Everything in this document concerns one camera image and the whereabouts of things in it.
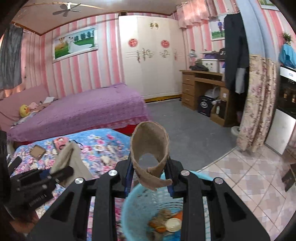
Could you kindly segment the person's left hand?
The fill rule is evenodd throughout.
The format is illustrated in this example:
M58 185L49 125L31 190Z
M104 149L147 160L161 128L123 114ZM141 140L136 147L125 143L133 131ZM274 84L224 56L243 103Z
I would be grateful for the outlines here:
M36 211L29 215L29 221L12 219L7 210L1 206L1 240L27 240L28 234L39 221Z

